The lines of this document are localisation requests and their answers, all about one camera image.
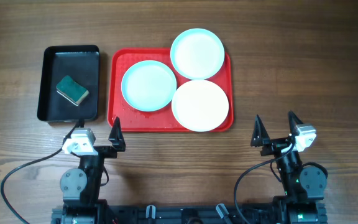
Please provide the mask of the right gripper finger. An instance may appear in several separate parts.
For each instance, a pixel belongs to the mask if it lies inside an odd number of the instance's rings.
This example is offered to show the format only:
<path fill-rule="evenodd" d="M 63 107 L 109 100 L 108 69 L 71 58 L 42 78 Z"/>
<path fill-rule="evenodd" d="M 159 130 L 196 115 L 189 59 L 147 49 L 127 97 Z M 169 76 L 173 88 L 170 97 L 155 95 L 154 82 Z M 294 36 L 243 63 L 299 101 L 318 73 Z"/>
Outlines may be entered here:
<path fill-rule="evenodd" d="M 303 124 L 303 122 L 292 110 L 288 112 L 288 122 L 290 127 L 290 133 L 294 136 L 298 135 L 297 126 L 299 124 Z"/>
<path fill-rule="evenodd" d="M 256 115 L 250 145 L 253 147 L 260 147 L 268 144 L 270 144 L 270 137 L 260 116 Z"/>

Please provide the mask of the green and yellow sponge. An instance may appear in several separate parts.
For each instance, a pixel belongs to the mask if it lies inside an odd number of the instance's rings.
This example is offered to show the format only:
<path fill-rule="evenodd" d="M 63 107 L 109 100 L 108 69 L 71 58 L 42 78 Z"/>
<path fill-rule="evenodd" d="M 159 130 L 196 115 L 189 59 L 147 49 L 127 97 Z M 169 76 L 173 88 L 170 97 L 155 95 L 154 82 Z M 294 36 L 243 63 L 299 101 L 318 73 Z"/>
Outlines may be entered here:
<path fill-rule="evenodd" d="M 57 92 L 73 103 L 79 106 L 81 102 L 89 95 L 89 91 L 78 84 L 70 76 L 63 77 L 56 85 Z"/>

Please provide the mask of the light blue plate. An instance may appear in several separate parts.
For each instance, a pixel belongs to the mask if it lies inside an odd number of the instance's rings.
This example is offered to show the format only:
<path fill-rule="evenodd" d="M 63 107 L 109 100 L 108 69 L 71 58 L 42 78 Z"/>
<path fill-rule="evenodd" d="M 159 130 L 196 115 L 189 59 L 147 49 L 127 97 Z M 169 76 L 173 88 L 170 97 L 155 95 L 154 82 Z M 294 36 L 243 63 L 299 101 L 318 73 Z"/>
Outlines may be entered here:
<path fill-rule="evenodd" d="M 157 111 L 171 102 L 177 79 L 164 63 L 155 60 L 137 62 L 127 69 L 121 81 L 121 93 L 134 109 Z"/>
<path fill-rule="evenodd" d="M 188 29 L 179 34 L 170 48 L 170 60 L 174 69 L 190 80 L 205 80 L 219 72 L 225 58 L 220 38 L 213 32 Z"/>

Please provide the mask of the white plate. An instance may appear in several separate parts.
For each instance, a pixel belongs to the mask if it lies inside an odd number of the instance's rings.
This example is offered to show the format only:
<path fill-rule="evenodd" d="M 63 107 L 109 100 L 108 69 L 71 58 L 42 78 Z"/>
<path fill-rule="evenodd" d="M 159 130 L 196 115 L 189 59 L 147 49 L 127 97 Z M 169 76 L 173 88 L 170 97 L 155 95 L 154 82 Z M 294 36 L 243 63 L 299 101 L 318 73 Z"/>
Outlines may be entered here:
<path fill-rule="evenodd" d="M 207 80 L 182 84 L 172 98 L 172 113 L 184 128 L 208 132 L 220 126 L 229 114 L 229 100 L 223 89 Z"/>

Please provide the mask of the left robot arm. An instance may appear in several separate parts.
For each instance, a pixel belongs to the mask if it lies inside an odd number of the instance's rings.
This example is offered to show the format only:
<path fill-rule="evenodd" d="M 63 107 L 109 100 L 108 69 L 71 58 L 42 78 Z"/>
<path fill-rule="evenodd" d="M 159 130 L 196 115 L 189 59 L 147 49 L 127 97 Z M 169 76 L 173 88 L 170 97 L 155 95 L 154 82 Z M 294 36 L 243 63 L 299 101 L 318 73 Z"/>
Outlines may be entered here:
<path fill-rule="evenodd" d="M 115 118 L 108 140 L 110 146 L 95 146 L 90 128 L 80 120 L 63 140 L 62 150 L 80 158 L 77 168 L 66 171 L 60 179 L 63 207 L 52 212 L 52 223 L 117 223 L 106 200 L 99 198 L 105 159 L 115 159 L 126 150 L 119 118 Z"/>

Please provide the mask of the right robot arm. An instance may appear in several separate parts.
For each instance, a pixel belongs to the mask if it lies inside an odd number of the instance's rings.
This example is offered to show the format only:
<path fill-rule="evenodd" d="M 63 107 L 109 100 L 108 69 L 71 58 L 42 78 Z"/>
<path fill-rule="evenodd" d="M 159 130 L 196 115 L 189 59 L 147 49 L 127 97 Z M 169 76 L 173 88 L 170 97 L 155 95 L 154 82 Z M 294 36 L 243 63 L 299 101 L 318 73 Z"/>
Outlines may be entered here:
<path fill-rule="evenodd" d="M 261 156 L 273 156 L 285 195 L 275 196 L 272 203 L 257 206 L 252 211 L 260 213 L 261 223 L 326 223 L 324 190 L 327 170 L 315 163 L 304 163 L 300 153 L 316 139 L 316 129 L 302 122 L 294 112 L 288 112 L 290 133 L 287 137 L 271 139 L 260 118 L 254 120 L 250 145 L 261 147 Z"/>

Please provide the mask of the red plastic tray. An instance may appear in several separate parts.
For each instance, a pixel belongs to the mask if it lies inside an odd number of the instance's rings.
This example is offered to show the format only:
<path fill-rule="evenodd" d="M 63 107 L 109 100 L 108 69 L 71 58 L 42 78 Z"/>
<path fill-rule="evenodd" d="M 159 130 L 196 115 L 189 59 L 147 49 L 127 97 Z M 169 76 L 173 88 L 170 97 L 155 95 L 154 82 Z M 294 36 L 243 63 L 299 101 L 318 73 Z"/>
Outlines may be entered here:
<path fill-rule="evenodd" d="M 111 59 L 111 79 L 107 107 L 109 125 L 113 126 L 114 120 L 118 116 L 123 132 L 190 132 L 175 119 L 171 103 L 158 111 L 144 112 L 134 109 L 125 101 L 121 92 L 122 78 L 131 66 L 144 60 L 155 60 L 168 66 L 177 79 L 178 87 L 190 81 L 174 69 L 170 60 L 170 48 L 124 48 L 118 50 Z M 231 59 L 228 53 L 225 53 L 224 63 L 219 72 L 208 80 L 221 87 L 229 101 L 226 119 L 211 131 L 223 132 L 228 130 L 234 122 Z"/>

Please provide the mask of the black rectangular tray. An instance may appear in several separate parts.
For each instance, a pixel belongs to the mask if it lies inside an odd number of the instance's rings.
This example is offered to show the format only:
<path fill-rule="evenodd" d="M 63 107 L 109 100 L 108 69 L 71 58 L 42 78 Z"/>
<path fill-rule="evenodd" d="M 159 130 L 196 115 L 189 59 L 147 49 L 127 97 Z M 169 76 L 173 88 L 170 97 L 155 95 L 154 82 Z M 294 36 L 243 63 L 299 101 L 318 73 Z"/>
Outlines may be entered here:
<path fill-rule="evenodd" d="M 44 51 L 37 118 L 48 123 L 94 120 L 98 117 L 100 54 L 96 45 L 50 46 Z M 89 91 L 74 105 L 58 93 L 57 84 L 69 76 Z"/>

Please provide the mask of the light blue plate top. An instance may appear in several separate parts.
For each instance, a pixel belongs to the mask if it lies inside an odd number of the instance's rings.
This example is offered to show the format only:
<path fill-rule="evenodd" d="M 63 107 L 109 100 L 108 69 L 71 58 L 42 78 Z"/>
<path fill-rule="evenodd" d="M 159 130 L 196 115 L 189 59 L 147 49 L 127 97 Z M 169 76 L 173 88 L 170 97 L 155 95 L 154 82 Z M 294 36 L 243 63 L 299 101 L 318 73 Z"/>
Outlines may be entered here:
<path fill-rule="evenodd" d="M 179 34 L 170 48 L 170 60 L 174 69 L 190 80 L 205 80 L 219 72 L 225 58 L 220 38 L 213 32 L 188 29 Z"/>

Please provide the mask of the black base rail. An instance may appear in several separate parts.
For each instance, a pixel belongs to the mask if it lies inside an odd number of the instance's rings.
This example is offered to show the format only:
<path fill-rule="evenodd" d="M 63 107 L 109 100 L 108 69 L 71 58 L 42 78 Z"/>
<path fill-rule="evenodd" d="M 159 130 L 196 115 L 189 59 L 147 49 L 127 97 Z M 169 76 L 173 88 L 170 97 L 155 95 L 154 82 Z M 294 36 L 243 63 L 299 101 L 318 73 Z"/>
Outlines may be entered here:
<path fill-rule="evenodd" d="M 52 223 L 317 223 L 327 224 L 325 205 L 293 204 L 280 208 L 272 203 L 247 203 L 240 206 L 239 215 L 233 206 L 190 207 L 146 207 L 111 206 L 106 213 L 99 215 L 95 209 L 69 211 L 65 208 L 52 210 Z"/>

